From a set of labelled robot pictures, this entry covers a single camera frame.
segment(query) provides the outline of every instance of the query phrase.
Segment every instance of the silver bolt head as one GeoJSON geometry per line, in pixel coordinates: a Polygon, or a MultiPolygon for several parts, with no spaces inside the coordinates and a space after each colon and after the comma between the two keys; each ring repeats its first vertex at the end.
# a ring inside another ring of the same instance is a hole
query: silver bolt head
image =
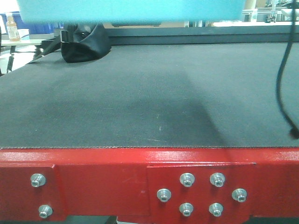
{"type": "Polygon", "coordinates": [[[186,216],[186,217],[188,217],[188,216],[191,215],[191,212],[189,210],[184,210],[183,211],[183,215],[186,216]]]}
{"type": "Polygon", "coordinates": [[[222,180],[215,181],[215,186],[221,188],[223,186],[223,181],[222,180]]]}
{"type": "Polygon", "coordinates": [[[214,186],[221,188],[225,182],[225,175],[222,173],[214,173],[210,176],[210,183],[214,186]]]}
{"type": "Polygon", "coordinates": [[[190,203],[183,203],[180,205],[179,211],[183,214],[183,216],[188,217],[193,212],[193,205],[190,203]]]}
{"type": "Polygon", "coordinates": [[[47,218],[53,213],[53,209],[48,205],[41,205],[38,208],[39,217],[40,218],[47,218]]]}
{"type": "Polygon", "coordinates": [[[30,180],[31,180],[31,186],[34,188],[41,187],[46,183],[46,177],[42,174],[33,174],[30,180]]]}
{"type": "Polygon", "coordinates": [[[223,206],[220,203],[213,203],[209,206],[209,212],[215,216],[220,217],[223,212],[223,206]]]}
{"type": "Polygon", "coordinates": [[[183,185],[188,188],[188,187],[192,186],[192,182],[189,181],[189,180],[188,181],[184,181],[183,185]]]}
{"type": "Polygon", "coordinates": [[[184,173],[180,176],[179,181],[184,187],[189,188],[194,184],[195,177],[193,174],[184,173]]]}
{"type": "Polygon", "coordinates": [[[237,202],[243,203],[246,201],[247,191],[245,189],[236,189],[232,192],[232,198],[237,202]]]}
{"type": "Polygon", "coordinates": [[[221,212],[220,210],[215,210],[215,211],[213,212],[213,215],[214,215],[215,217],[220,217],[221,214],[222,214],[222,212],[221,212]]]}
{"type": "Polygon", "coordinates": [[[171,191],[168,189],[160,189],[157,192],[157,198],[161,201],[161,202],[168,202],[169,199],[171,198],[171,191]]]}

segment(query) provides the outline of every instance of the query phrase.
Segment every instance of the black metal bar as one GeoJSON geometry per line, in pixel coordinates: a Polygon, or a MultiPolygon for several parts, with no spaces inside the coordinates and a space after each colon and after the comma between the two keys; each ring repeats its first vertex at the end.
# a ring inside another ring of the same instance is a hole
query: black metal bar
{"type": "Polygon", "coordinates": [[[8,63],[7,63],[7,70],[6,73],[8,73],[8,71],[11,71],[13,68],[13,63],[14,63],[14,53],[15,53],[15,46],[11,46],[10,47],[10,56],[8,58],[8,63]]]}

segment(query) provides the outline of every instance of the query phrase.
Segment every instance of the table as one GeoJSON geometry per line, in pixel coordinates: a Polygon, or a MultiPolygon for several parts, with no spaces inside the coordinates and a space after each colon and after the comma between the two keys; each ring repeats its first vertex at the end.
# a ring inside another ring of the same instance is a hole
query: table
{"type": "Polygon", "coordinates": [[[12,70],[13,63],[14,63],[14,54],[15,53],[29,53],[27,52],[20,52],[16,51],[16,46],[36,46],[36,50],[34,51],[35,56],[41,53],[41,50],[38,46],[42,44],[44,39],[30,39],[30,40],[20,40],[20,41],[10,41],[10,40],[2,40],[1,46],[10,46],[10,57],[7,64],[7,73],[12,70]]]}

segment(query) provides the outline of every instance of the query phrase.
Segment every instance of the black cable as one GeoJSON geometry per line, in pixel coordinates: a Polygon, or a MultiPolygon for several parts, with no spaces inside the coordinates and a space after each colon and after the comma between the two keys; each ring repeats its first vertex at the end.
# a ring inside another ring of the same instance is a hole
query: black cable
{"type": "Polygon", "coordinates": [[[278,103],[280,112],[282,113],[284,119],[289,123],[289,125],[292,128],[291,131],[290,131],[290,135],[295,139],[299,139],[299,129],[297,128],[297,126],[295,125],[293,120],[290,118],[288,113],[286,112],[284,104],[282,102],[282,97],[281,97],[282,76],[283,76],[285,65],[286,65],[286,62],[288,60],[288,57],[289,57],[289,54],[290,54],[290,51],[291,51],[291,48],[292,48],[292,45],[293,45],[294,38],[295,38],[296,6],[297,6],[297,1],[293,0],[292,1],[292,24],[291,24],[291,31],[290,31],[289,41],[288,41],[288,45],[285,49],[285,55],[284,55],[284,57],[282,59],[282,62],[280,64],[278,74],[277,74],[277,79],[276,79],[276,99],[277,99],[277,103],[278,103]]]}

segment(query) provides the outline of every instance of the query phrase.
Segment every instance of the floor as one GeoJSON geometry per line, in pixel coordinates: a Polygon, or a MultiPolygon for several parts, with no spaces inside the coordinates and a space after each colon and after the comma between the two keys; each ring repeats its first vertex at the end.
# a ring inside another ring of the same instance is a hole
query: floor
{"type": "MultiPolygon", "coordinates": [[[[17,51],[34,51],[35,46],[26,46],[26,47],[18,47],[16,48],[17,51]]],[[[10,47],[2,47],[1,53],[0,53],[0,69],[2,73],[6,73],[7,69],[7,63],[8,58],[10,56],[9,54],[10,47]]],[[[28,62],[30,62],[33,58],[34,53],[17,53],[14,55],[14,64],[13,64],[13,70],[16,70],[24,65],[26,65],[28,62]]]]}

